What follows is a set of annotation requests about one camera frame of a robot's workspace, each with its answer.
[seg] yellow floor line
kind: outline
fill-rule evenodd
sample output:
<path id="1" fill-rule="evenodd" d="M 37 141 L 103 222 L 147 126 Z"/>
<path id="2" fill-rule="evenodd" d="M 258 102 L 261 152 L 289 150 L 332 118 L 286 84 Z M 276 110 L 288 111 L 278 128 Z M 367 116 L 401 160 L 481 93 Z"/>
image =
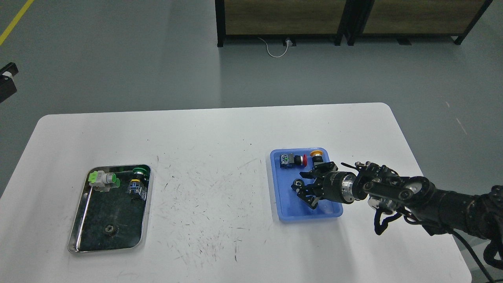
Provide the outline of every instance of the yellow floor line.
<path id="1" fill-rule="evenodd" d="M 33 3 L 34 0 L 28 0 L 26 3 L 23 5 L 21 10 L 19 10 L 18 14 L 14 17 L 12 22 L 9 24 L 9 26 L 4 30 L 2 35 L 0 35 L 0 45 L 5 41 L 7 36 L 11 33 L 11 31 L 14 29 L 16 24 L 19 22 L 21 17 L 25 14 L 26 10 L 30 7 L 31 3 Z"/>

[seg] black metal frame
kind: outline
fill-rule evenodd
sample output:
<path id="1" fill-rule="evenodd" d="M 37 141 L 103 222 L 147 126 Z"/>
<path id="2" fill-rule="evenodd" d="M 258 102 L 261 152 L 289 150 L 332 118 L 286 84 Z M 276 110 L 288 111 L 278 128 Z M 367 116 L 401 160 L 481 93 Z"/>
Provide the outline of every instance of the black metal frame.
<path id="1" fill-rule="evenodd" d="M 224 0 L 215 0 L 215 16 L 217 19 L 218 47 L 223 47 L 225 40 L 225 3 Z"/>
<path id="2" fill-rule="evenodd" d="M 381 38 L 397 38 L 400 39 L 398 42 L 404 42 L 404 39 L 407 38 L 430 38 L 430 37 L 448 37 L 448 36 L 456 36 L 457 38 L 454 40 L 456 45 L 460 45 L 461 42 L 465 39 L 468 33 L 471 31 L 473 26 L 480 19 L 482 14 L 484 14 L 485 10 L 492 3 L 492 0 L 485 0 L 480 10 L 475 14 L 475 17 L 472 19 L 468 27 L 461 34 L 403 34 L 403 33 L 389 33 L 389 34 L 363 34 L 365 26 L 367 25 L 367 20 L 369 19 L 370 13 L 372 12 L 372 7 L 374 5 L 374 0 L 355 0 L 353 12 L 350 17 L 350 21 L 348 22 L 348 29 L 346 31 L 346 38 L 348 39 L 348 45 L 353 46 L 355 44 L 355 40 L 361 37 L 381 37 Z"/>
<path id="3" fill-rule="evenodd" d="M 341 21 L 339 22 L 339 28 L 335 34 L 247 34 L 247 35 L 227 35 L 225 30 L 225 0 L 215 0 L 215 15 L 217 24 L 217 46 L 223 47 L 223 43 L 226 38 L 281 38 L 283 40 L 283 45 L 285 45 L 285 39 L 287 37 L 292 40 L 294 46 L 296 46 L 297 38 L 333 38 L 333 43 L 335 46 L 340 46 L 342 38 L 347 30 L 347 24 L 351 16 L 351 11 L 353 7 L 353 2 L 355 0 L 346 0 L 344 5 L 343 14 L 341 16 Z"/>

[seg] blue plastic tray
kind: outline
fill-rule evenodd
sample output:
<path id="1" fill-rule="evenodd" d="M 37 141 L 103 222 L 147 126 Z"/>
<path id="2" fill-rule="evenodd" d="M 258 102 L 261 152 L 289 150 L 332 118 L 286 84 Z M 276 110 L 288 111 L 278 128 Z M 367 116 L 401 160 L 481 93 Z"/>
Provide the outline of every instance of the blue plastic tray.
<path id="1" fill-rule="evenodd" d="M 329 162 L 328 153 L 322 148 L 308 149 L 282 149 L 271 152 L 271 168 L 273 170 L 274 193 L 276 195 L 276 209 L 278 216 L 282 221 L 298 221 L 319 218 L 339 217 L 343 214 L 343 206 L 338 202 L 329 200 L 320 200 L 316 209 L 310 209 L 303 202 L 291 185 L 293 180 L 300 178 L 299 172 L 307 172 L 312 169 L 313 162 L 309 154 L 313 150 L 323 151 L 323 160 Z M 295 155 L 307 155 L 307 166 L 295 166 L 290 169 L 280 167 L 280 155 L 293 153 Z M 312 184 L 313 179 L 302 179 L 305 184 Z"/>

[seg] white power cable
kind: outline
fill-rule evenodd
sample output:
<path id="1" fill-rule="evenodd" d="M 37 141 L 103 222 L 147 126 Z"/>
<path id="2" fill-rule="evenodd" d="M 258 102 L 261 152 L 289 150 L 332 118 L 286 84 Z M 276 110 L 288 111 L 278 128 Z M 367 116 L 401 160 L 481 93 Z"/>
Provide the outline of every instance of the white power cable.
<path id="1" fill-rule="evenodd" d="M 260 38 L 260 37 L 257 37 L 258 39 L 260 39 L 261 41 L 263 41 L 265 44 L 266 44 L 266 49 L 267 49 L 267 53 L 269 53 L 269 56 L 271 56 L 272 58 L 279 58 L 279 57 L 282 57 L 283 55 L 286 54 L 286 51 L 288 51 L 288 42 L 286 43 L 286 49 L 285 49 L 285 52 L 283 52 L 283 54 L 279 55 L 279 56 L 274 56 L 272 55 L 270 52 L 269 52 L 269 46 L 267 45 L 267 42 Z"/>

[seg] white table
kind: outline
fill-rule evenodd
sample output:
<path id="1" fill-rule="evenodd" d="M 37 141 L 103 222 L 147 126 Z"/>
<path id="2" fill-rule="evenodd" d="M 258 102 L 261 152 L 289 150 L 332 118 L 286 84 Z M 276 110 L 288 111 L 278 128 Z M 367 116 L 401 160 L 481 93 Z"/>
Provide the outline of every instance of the white table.
<path id="1" fill-rule="evenodd" d="M 376 236 L 366 201 L 344 205 L 338 219 L 280 222 L 268 155 L 304 147 L 421 175 L 381 103 L 45 116 L 0 199 L 0 280 L 471 281 L 452 236 L 403 220 Z M 154 176 L 145 242 L 68 252 L 87 171 L 141 163 Z"/>

